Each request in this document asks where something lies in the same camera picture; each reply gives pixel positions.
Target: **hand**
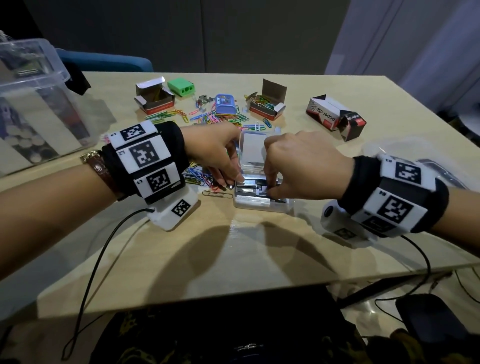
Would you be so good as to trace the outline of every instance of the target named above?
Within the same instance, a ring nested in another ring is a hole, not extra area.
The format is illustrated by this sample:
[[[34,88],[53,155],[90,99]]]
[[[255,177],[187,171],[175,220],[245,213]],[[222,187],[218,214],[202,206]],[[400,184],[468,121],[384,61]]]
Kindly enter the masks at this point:
[[[322,132],[298,132],[265,139],[264,172],[274,199],[340,199],[353,173],[354,160],[341,154]],[[276,176],[283,181],[276,186]]]
[[[180,128],[189,159],[208,167],[216,181],[226,187],[235,181],[243,182],[237,149],[240,129],[229,122],[190,125]]]

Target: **plastic storage bin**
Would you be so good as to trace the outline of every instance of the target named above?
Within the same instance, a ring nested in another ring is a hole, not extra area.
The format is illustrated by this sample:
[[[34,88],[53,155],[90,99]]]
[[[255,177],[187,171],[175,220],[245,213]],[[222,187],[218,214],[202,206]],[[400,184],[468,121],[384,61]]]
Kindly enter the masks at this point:
[[[266,194],[264,140],[268,136],[269,133],[264,132],[241,132],[239,163],[245,181],[235,183],[233,204],[238,208],[289,213],[293,208],[293,199],[272,200]],[[277,183],[281,183],[281,178],[278,178]]]
[[[0,43],[0,176],[92,146],[70,75],[45,39]]]

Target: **brown leather watch strap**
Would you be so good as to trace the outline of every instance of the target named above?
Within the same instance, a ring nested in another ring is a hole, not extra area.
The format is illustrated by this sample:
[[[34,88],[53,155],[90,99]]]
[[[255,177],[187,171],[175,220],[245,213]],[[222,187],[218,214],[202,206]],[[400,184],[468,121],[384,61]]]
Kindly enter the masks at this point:
[[[112,190],[117,199],[123,197],[123,193],[118,188],[117,184],[113,180],[109,170],[105,167],[105,163],[101,156],[101,152],[98,150],[92,150],[80,157],[83,163],[88,164],[97,173],[97,175],[105,182],[105,184]]]

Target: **person's left arm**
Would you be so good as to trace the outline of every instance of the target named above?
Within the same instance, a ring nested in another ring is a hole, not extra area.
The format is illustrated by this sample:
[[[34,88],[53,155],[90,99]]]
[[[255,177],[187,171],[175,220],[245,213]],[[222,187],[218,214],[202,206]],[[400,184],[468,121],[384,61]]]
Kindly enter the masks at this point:
[[[234,145],[240,135],[238,128],[222,123],[186,126],[180,130],[187,157],[209,167],[220,184],[242,179]],[[40,255],[117,198],[118,193],[87,164],[1,192],[0,279]]]

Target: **tabletop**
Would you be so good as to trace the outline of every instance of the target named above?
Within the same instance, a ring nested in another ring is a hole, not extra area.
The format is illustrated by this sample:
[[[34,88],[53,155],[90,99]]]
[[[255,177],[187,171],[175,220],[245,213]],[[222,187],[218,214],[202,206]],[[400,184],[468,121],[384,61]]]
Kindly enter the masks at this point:
[[[157,73],[86,72],[92,88],[84,96],[103,100],[119,130],[144,119],[133,97],[135,83]],[[282,132],[320,131],[347,156],[361,153],[365,143],[416,135],[480,180],[480,150],[460,133],[383,76],[262,75],[164,73],[167,80],[184,77],[196,94],[232,94],[242,109],[243,95],[261,91],[266,78],[288,87],[286,109],[273,121]],[[367,122],[360,137],[343,142],[309,117],[311,97],[328,94],[358,112]],[[194,110],[191,97],[175,108]],[[251,120],[261,117],[246,113]],[[178,125],[187,125],[180,117]],[[79,164],[83,152],[0,179],[0,190]],[[294,216],[237,209],[231,199],[199,194],[200,205],[173,231],[165,232],[146,218],[127,223],[110,243],[90,290],[86,312],[104,312],[147,304],[297,285],[361,281],[425,271],[419,252],[400,238],[380,239],[352,249],[325,234],[320,225],[326,201],[297,200]],[[121,212],[124,202],[113,208]],[[427,233],[411,234],[428,256],[433,271],[480,264],[480,259]],[[99,251],[44,289],[36,299],[38,318],[75,315]]]

